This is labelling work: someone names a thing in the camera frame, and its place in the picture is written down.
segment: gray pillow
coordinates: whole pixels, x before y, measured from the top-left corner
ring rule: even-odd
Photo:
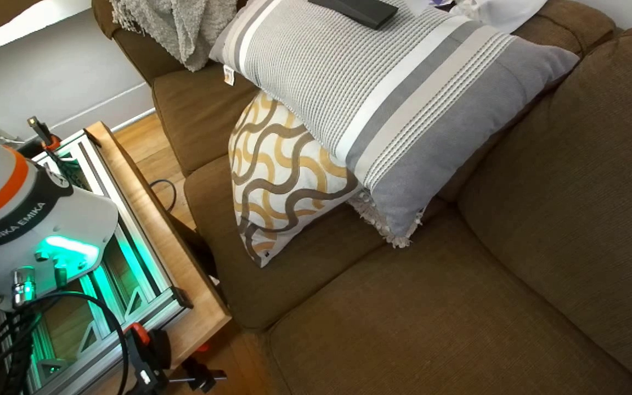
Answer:
[[[308,0],[253,0],[210,50],[289,107],[406,246],[431,197],[577,58],[461,15],[399,14],[370,30]]]

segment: wavy pattern pillow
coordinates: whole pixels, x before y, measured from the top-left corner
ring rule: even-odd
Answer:
[[[239,236],[261,265],[358,186],[346,167],[266,95],[257,95],[237,122],[229,160]]]
[[[210,58],[346,162],[398,246],[453,174],[577,61],[433,7],[370,30],[308,0],[253,0]]]

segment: orange stripe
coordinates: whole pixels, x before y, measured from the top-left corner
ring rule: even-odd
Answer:
[[[24,186],[27,176],[28,176],[27,159],[13,149],[8,149],[8,153],[13,156],[13,171],[7,184],[0,188],[0,209],[15,197],[15,194]]]

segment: floor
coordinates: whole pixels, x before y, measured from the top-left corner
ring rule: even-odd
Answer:
[[[156,181],[170,181],[175,184],[175,204],[172,216],[184,222],[188,228],[195,228],[192,214],[184,202],[184,179],[172,153],[172,148],[162,134],[161,119],[150,115],[124,129],[117,131],[117,140],[139,165],[142,179],[152,184]],[[161,182],[153,186],[159,199],[170,207],[174,199],[172,186]],[[195,357],[201,360],[208,370],[226,372],[229,380],[217,382],[210,395],[261,395],[269,394],[263,353],[258,341],[250,332],[241,332],[237,326],[229,326],[217,333],[208,345],[208,351],[200,351]],[[193,394],[188,387],[172,387],[172,395]]]

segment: couch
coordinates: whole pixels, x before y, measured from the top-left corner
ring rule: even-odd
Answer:
[[[187,202],[273,394],[632,394],[632,28],[551,0],[517,36],[582,56],[391,249],[339,207],[258,269],[237,237],[229,134],[257,95],[121,30]]]

